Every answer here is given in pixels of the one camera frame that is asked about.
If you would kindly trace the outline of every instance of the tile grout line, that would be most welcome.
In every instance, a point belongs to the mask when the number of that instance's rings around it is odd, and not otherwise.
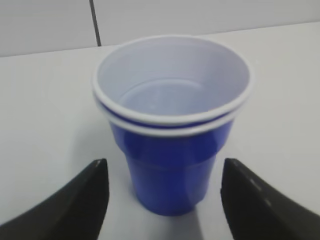
[[[98,47],[101,47],[101,40],[100,40],[100,34],[98,29],[98,22],[97,22],[97,16],[95,11],[95,5],[94,0],[89,0],[90,3],[90,9],[91,9],[91,15],[92,15],[92,21],[94,26],[94,32],[95,32],[95,39]]]

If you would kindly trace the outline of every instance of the blue plastic cup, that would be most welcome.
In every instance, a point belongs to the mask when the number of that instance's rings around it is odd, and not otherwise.
[[[252,85],[242,57],[196,37],[137,40],[100,63],[94,96],[147,209],[177,216],[204,198],[216,154]]]

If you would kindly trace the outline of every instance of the white table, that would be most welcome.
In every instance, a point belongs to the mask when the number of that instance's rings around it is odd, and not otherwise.
[[[0,58],[0,224],[107,158],[110,202],[100,240],[231,240],[220,201],[225,157],[241,160],[320,214],[320,22],[203,36],[252,63],[257,83],[218,154],[196,211],[165,217],[136,200],[124,158],[91,93],[114,46]]]

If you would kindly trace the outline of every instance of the cup base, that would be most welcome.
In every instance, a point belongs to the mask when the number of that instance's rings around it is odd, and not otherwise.
[[[161,216],[166,216],[166,217],[177,217],[177,216],[182,216],[185,214],[188,214],[192,212],[195,209],[195,206],[186,208],[186,209],[181,209],[181,210],[176,210],[176,211],[165,211],[165,210],[159,210],[159,209],[154,209],[148,205],[146,205],[136,194],[136,198],[138,201],[141,203],[142,206],[144,206],[145,209],[149,210],[150,212],[161,215]]]

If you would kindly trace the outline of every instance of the cup rim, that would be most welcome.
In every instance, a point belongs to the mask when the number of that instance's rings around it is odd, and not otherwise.
[[[223,48],[226,48],[227,50],[235,53],[246,65],[248,69],[248,84],[244,91],[237,96],[235,99],[233,99],[231,102],[211,109],[206,112],[199,112],[199,113],[194,113],[194,114],[185,114],[185,115],[175,115],[175,116],[168,116],[168,115],[155,115],[155,114],[147,114],[147,113],[142,113],[138,112],[135,110],[131,110],[129,108],[126,108],[124,106],[121,106],[120,104],[116,103],[113,101],[111,98],[109,98],[102,89],[100,88],[99,82],[98,82],[98,73],[104,63],[104,61],[113,53],[117,52],[118,50],[130,46],[132,44],[144,42],[144,41],[149,41],[153,39],[163,39],[163,38],[182,38],[182,39],[194,39],[194,40],[199,40],[202,42],[207,42],[207,43],[213,43],[216,45],[219,45]],[[141,123],[148,123],[148,124],[155,124],[155,125],[184,125],[192,122],[204,122],[208,121],[210,119],[214,119],[215,117],[218,117],[220,115],[223,115],[227,112],[231,112],[232,110],[236,109],[238,106],[240,106],[250,95],[255,78],[254,78],[254,72],[252,70],[251,64],[246,60],[245,57],[243,57],[239,52],[235,51],[231,47],[225,45],[224,43],[218,43],[212,40],[204,39],[200,36],[191,36],[191,35],[159,35],[159,36],[149,36],[149,37],[143,37],[139,38],[133,41],[129,41],[124,44],[120,44],[116,49],[111,51],[109,54],[107,54],[98,64],[98,66],[95,68],[93,72],[93,78],[92,78],[92,88],[97,96],[97,98],[101,101],[102,104],[106,105],[108,108],[110,108],[112,111],[115,113],[131,119],[133,121],[141,122]]]
[[[128,130],[129,132],[133,132],[140,135],[151,136],[151,137],[167,137],[167,138],[175,138],[175,137],[188,137],[193,135],[198,135],[204,132],[208,132],[213,129],[217,129],[222,125],[232,121],[243,109],[243,106],[239,107],[237,110],[227,114],[216,121],[211,121],[202,125],[184,127],[184,128],[174,128],[174,129],[160,129],[160,128],[152,128],[152,127],[144,127],[138,126],[133,123],[129,123],[124,121],[109,111],[102,109],[102,112],[106,115],[108,120],[117,125],[120,128]]]

